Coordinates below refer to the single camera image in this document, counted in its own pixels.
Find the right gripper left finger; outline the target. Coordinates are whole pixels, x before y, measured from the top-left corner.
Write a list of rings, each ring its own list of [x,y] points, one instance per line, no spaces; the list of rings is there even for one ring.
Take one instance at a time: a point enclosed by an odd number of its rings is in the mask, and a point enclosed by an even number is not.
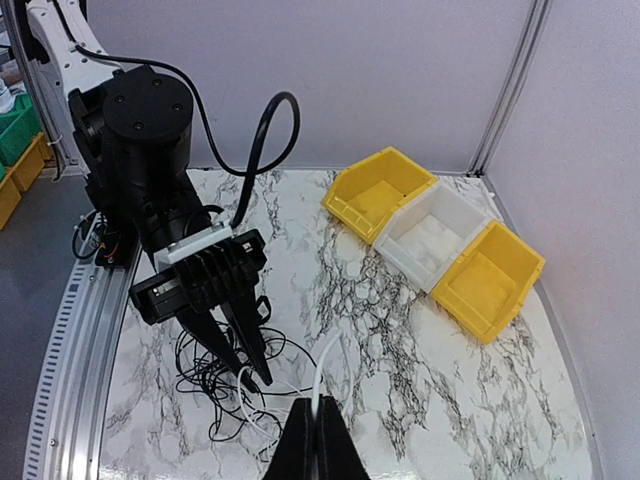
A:
[[[305,480],[311,478],[314,424],[311,400],[298,398],[287,417],[284,430],[267,469],[267,479]]]

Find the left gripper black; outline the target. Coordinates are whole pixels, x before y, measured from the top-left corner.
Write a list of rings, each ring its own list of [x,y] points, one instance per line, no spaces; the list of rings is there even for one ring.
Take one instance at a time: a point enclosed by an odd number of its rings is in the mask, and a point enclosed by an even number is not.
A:
[[[271,385],[255,294],[266,264],[264,246],[256,229],[222,240],[133,285],[129,298],[149,325],[176,316],[194,339],[237,376],[239,359],[209,311],[221,307],[249,366],[265,385]]]

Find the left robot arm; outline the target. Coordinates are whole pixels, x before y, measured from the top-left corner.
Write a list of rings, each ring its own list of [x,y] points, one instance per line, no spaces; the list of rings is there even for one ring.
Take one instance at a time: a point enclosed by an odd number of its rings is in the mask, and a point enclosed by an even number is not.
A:
[[[187,84],[148,63],[124,70],[101,52],[75,1],[27,1],[25,19],[59,78],[88,193],[115,231],[121,260],[140,246],[154,274],[130,288],[142,319],[179,323],[229,370],[252,367],[271,384],[260,327],[270,310],[256,295],[266,263],[243,212],[213,220],[188,176],[194,111]]]

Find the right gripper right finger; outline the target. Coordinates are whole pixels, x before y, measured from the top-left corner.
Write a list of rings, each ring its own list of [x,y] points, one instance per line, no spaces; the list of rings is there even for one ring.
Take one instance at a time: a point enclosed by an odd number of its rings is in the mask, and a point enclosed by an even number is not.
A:
[[[320,397],[317,417],[318,475],[326,480],[369,480],[336,400]]]

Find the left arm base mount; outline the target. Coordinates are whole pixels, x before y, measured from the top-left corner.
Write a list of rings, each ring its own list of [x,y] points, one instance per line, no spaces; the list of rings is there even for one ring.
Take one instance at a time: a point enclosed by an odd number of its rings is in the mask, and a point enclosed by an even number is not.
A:
[[[105,269],[131,266],[137,244],[133,226],[114,227],[106,216],[93,210],[81,215],[71,239],[73,256],[80,261],[92,261]]]

